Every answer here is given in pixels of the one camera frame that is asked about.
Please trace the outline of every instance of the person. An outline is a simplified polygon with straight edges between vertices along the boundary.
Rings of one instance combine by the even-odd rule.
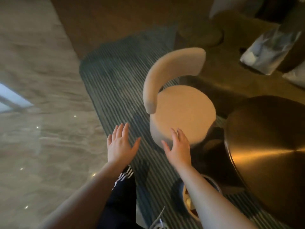
[[[190,145],[183,131],[170,130],[172,149],[162,141],[166,157],[185,183],[204,229],[256,228],[192,167]],[[131,147],[128,133],[128,123],[115,127],[107,138],[108,162],[91,181],[52,212],[39,229],[142,228],[135,222],[136,184],[129,166],[141,138]]]

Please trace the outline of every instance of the person's right arm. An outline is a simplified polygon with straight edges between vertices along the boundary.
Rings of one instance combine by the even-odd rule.
[[[171,129],[173,148],[162,141],[165,154],[183,180],[204,229],[257,229],[232,203],[216,191],[191,164],[184,133]]]

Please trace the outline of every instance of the curved chair backrest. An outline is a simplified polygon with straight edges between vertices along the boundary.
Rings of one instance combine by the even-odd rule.
[[[197,47],[176,50],[158,59],[144,82],[143,101],[146,112],[156,112],[158,92],[164,84],[180,76],[198,75],[205,60],[205,50]]]

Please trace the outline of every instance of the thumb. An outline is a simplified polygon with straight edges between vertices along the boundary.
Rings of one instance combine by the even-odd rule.
[[[168,146],[168,144],[163,140],[161,142],[162,142],[162,145],[163,145],[164,152],[166,154],[169,153],[170,152],[170,147]]]
[[[132,147],[132,151],[133,151],[134,153],[136,153],[137,150],[139,149],[140,141],[141,141],[141,138],[140,138],[140,137],[135,141],[135,144],[134,144],[134,146]]]

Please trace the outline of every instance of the person's left arm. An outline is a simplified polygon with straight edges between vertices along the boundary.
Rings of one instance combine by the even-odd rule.
[[[111,190],[123,169],[130,164],[140,145],[137,139],[131,148],[128,123],[116,126],[107,138],[108,162],[94,178],[64,201],[39,229],[95,228]]]

